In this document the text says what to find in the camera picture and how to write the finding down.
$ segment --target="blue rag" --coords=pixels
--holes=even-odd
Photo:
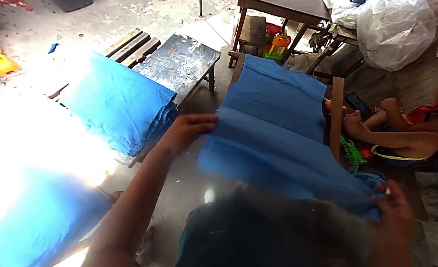
[[[341,167],[323,144],[325,90],[305,73],[246,55],[239,80],[217,110],[200,169],[293,199],[329,200],[379,220],[369,185]]]
[[[0,218],[0,267],[54,265],[112,206],[72,174],[25,167],[20,176]]]
[[[176,93],[96,52],[62,103],[109,147],[129,156],[157,142],[178,116]]]

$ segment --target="dirt floor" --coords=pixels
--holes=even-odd
[[[35,161],[42,166],[82,170],[85,166],[97,166],[99,162],[105,162],[104,165],[111,162],[106,163],[108,157],[93,156],[89,152],[89,148],[98,149],[97,143],[88,147],[80,141],[65,142],[65,136],[73,134],[74,130],[65,126],[70,122],[61,123],[66,117],[65,111],[50,107],[45,97],[63,85],[65,77],[62,77],[61,69],[69,63],[74,51],[103,51],[134,27],[163,43],[180,27],[213,15],[219,15],[225,23],[234,23],[238,11],[236,0],[203,1],[204,18],[198,16],[197,0],[95,0],[91,6],[70,13],[63,13],[49,0],[26,2],[34,8],[34,13],[11,6],[0,7],[0,46],[23,67],[0,87],[0,142],[8,140],[10,145],[8,153],[0,154],[0,162]],[[47,54],[55,42],[60,44],[58,50]],[[405,111],[428,104],[432,102],[432,78],[438,70],[437,46],[394,73],[364,65],[346,79],[346,90],[354,91],[376,105],[382,99],[396,97]],[[227,67],[227,48],[222,48],[221,52],[215,68],[216,94],[210,94],[206,82],[201,83],[181,112],[213,112],[222,103],[233,70]],[[39,120],[45,123],[39,126]],[[193,143],[174,162],[168,174],[151,221],[155,227],[152,266],[175,264],[178,240],[187,214],[204,203],[207,189],[214,189],[218,197],[230,190],[228,181],[198,173],[196,161],[203,142],[204,139],[198,139]],[[83,154],[79,151],[75,155],[69,153],[71,148],[80,146],[85,147]],[[124,190],[140,167],[140,164],[133,168],[113,164],[115,172],[100,185],[108,193]],[[419,173],[418,181],[429,214],[424,227],[432,263],[438,266],[438,174]]]

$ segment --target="concrete floor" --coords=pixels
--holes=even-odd
[[[228,22],[230,17],[234,16],[234,12],[237,12],[236,2],[236,0],[203,1],[203,13],[206,17],[219,14],[224,21]],[[23,121],[20,127],[37,124],[36,119],[49,120],[45,128],[52,128],[52,131],[38,129],[39,133],[36,136],[27,130],[23,138],[15,135],[5,136],[10,143],[22,144],[17,149],[10,147],[10,150],[15,152],[9,157],[17,161],[27,161],[28,151],[37,154],[38,161],[45,157],[45,153],[51,153],[54,157],[59,150],[68,145],[61,143],[62,136],[59,130],[55,129],[56,123],[51,121],[55,112],[50,114],[43,108],[45,103],[41,105],[39,102],[46,100],[43,97],[44,94],[51,94],[63,85],[64,77],[62,77],[61,66],[68,61],[69,54],[81,49],[102,51],[133,27],[139,27],[163,42],[181,26],[202,19],[198,17],[197,0],[95,0],[91,6],[70,13],[63,13],[49,0],[27,0],[27,3],[34,8],[34,13],[11,6],[0,7],[0,46],[5,54],[11,56],[23,67],[19,74],[10,77],[7,84],[0,87],[0,111],[8,111],[3,117],[6,120]],[[47,51],[54,42],[61,45],[56,52],[48,55]],[[438,66],[432,57],[434,53],[427,52],[426,55],[412,66],[394,74],[376,69],[370,70],[364,66],[354,74],[354,78],[346,81],[347,88],[374,92],[375,94],[369,94],[371,99],[399,97],[406,110],[426,104],[431,101],[429,89],[432,72]],[[211,95],[207,89],[207,83],[203,82],[184,102],[181,112],[213,112],[216,110],[227,93],[233,71],[227,68],[227,64],[227,49],[224,48],[215,69],[216,94]],[[413,76],[420,77],[420,79],[409,79]],[[419,89],[412,91],[412,88],[417,86]],[[39,114],[36,114],[39,110],[46,113],[43,114],[44,117],[41,118]],[[44,148],[43,152],[34,146],[34,143],[40,143],[40,138],[43,138],[41,139],[43,142],[50,144],[49,148]],[[168,174],[151,220],[151,225],[155,226],[154,266],[175,264],[178,240],[186,216],[189,211],[204,203],[204,192],[213,188],[217,196],[221,197],[226,195],[230,189],[229,182],[198,173],[196,159],[203,142],[204,139],[194,142],[185,154],[176,159]],[[81,160],[82,158],[71,159],[71,161]],[[139,167],[139,163],[133,168],[117,164],[115,173],[108,177],[100,187],[109,193],[124,190]],[[438,182],[438,175],[420,175],[420,179],[430,180],[431,182],[424,184],[431,186],[432,183]],[[433,254],[436,255],[434,261],[438,266],[438,211],[431,214],[435,216],[431,216],[432,220],[426,224],[426,230],[427,235],[433,238],[434,242],[429,240],[429,244]]]

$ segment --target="wooden table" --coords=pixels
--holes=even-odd
[[[308,26],[316,26],[320,21],[328,21],[330,19],[328,9],[326,9],[322,0],[238,0],[237,5],[240,6],[240,19],[232,46],[232,51],[234,52],[237,52],[247,9],[254,9],[285,18],[284,26],[288,20],[303,23],[291,46],[284,53],[284,59],[287,59],[291,55]],[[236,58],[231,57],[229,67],[232,67],[234,59]]]
[[[175,92],[179,107],[202,80],[214,91],[214,65],[219,57],[220,52],[191,37],[173,34],[132,70]]]

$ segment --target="child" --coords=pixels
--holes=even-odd
[[[346,116],[343,126],[347,133],[359,140],[376,144],[372,152],[395,166],[434,166],[438,172],[438,90],[435,103],[420,106],[402,115],[394,98],[381,102],[381,111],[361,123],[357,110]],[[386,132],[372,132],[379,125],[388,123]]]

